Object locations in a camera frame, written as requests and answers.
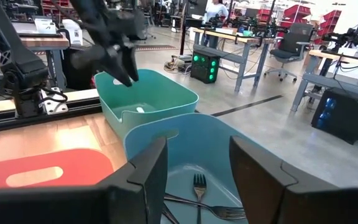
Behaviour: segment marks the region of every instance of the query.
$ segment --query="office chair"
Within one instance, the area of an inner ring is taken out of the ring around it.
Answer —
[[[285,34],[284,37],[276,37],[276,41],[279,42],[278,48],[271,50],[270,54],[281,62],[282,66],[281,68],[268,70],[264,76],[272,72],[278,72],[281,82],[288,75],[294,77],[293,81],[295,82],[297,75],[285,70],[284,65],[303,60],[303,52],[305,47],[310,44],[312,30],[313,25],[311,24],[294,23],[290,28],[290,32]]]

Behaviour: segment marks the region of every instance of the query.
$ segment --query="person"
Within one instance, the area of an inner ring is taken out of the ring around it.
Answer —
[[[217,14],[219,16],[225,16],[223,24],[226,22],[229,12],[226,9],[226,6],[223,4],[223,0],[212,0],[212,4],[206,6],[206,13],[204,15],[204,21],[208,22],[210,18],[215,17]],[[204,37],[204,46],[208,45],[209,35]]]

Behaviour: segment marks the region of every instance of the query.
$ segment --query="computer tower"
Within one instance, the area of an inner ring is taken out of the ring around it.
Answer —
[[[214,83],[218,75],[219,59],[219,56],[207,52],[194,51],[190,77],[205,84]]]
[[[358,100],[346,93],[326,90],[311,125],[354,144],[358,140]]]

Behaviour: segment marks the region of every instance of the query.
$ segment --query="silverware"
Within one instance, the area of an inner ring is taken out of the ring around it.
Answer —
[[[201,203],[201,199],[206,191],[206,180],[204,174],[195,174],[193,178],[193,187],[197,195],[197,202]],[[201,206],[197,206],[197,224],[201,224]]]
[[[203,203],[194,202],[192,200],[187,200],[185,198],[177,197],[168,193],[165,193],[164,200],[169,200],[172,202],[180,202],[191,205],[199,205],[208,209],[216,217],[223,220],[238,220],[246,218],[246,213],[241,207],[223,207],[223,206],[208,206]]]
[[[162,214],[165,215],[165,217],[170,220],[173,224],[179,224],[179,221],[173,216],[172,212],[169,210],[167,205],[164,203],[164,206],[162,207]]]

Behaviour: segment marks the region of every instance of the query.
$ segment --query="workbench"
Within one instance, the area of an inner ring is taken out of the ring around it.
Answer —
[[[69,92],[66,95],[68,101],[75,101],[98,97],[98,92],[93,89]],[[0,101],[0,111],[11,109],[14,109],[12,100]],[[102,152],[109,158],[114,170],[126,163],[122,143],[102,113],[0,131],[0,161],[75,148]],[[24,173],[20,182],[45,180],[45,175],[52,179],[56,174],[47,170],[31,175]]]
[[[33,52],[45,51],[47,54],[48,70],[56,78],[57,87],[65,90],[65,77],[63,74],[61,50],[69,48],[70,43],[64,36],[61,37],[21,37],[25,47]]]
[[[205,47],[203,45],[198,44],[200,42],[200,34],[203,35],[204,30],[194,29],[193,31],[195,32],[195,41],[194,41],[194,46],[193,46],[193,49],[195,51],[202,50],[204,52],[220,56],[222,59],[240,64],[238,71],[233,71],[229,68],[219,66],[221,69],[224,69],[229,72],[237,74],[236,87],[235,87],[234,91],[240,91],[242,80],[246,79],[246,78],[254,78],[254,86],[258,85],[258,82],[259,82],[259,79],[260,79],[260,76],[262,74],[262,70],[264,67],[266,55],[269,50],[269,44],[274,43],[273,38],[263,39],[263,42],[262,42],[263,49],[262,49],[262,53],[260,55],[260,59],[257,62],[258,68],[257,68],[256,73],[253,73],[250,75],[244,75],[244,72],[246,71],[246,65],[247,65],[250,47],[252,45],[257,45],[259,43],[260,39],[253,38],[253,37],[241,37],[241,36],[237,37],[236,35],[231,35],[231,34],[224,34],[224,33],[213,32],[213,31],[205,31],[205,34],[208,34],[211,36],[210,40],[209,40],[211,47]],[[229,52],[225,52],[225,51],[216,49],[218,38],[223,38],[223,39],[227,39],[227,40],[235,40],[237,42],[243,43],[244,49],[242,50],[242,55],[240,56],[237,54],[231,54]]]
[[[298,91],[295,95],[295,99],[293,100],[291,108],[292,111],[297,111],[299,104],[302,101],[302,98],[305,96],[310,96],[312,98],[320,98],[319,95],[306,91],[306,88],[309,83],[323,86],[326,88],[336,88],[342,90],[344,94],[351,95],[352,97],[358,99],[358,79],[345,77],[343,75],[336,75],[334,79],[331,77],[324,77],[321,75],[314,74],[314,68],[316,68],[316,66],[318,65],[319,58],[328,58],[332,59],[333,61],[336,61],[339,60],[340,56],[323,53],[320,50],[311,50],[309,52],[309,55],[311,56],[310,62],[306,68],[305,73],[303,74],[302,82],[300,83]],[[341,62],[349,62],[351,64],[358,65],[358,57],[351,58],[346,57],[346,55],[343,55],[341,58]]]

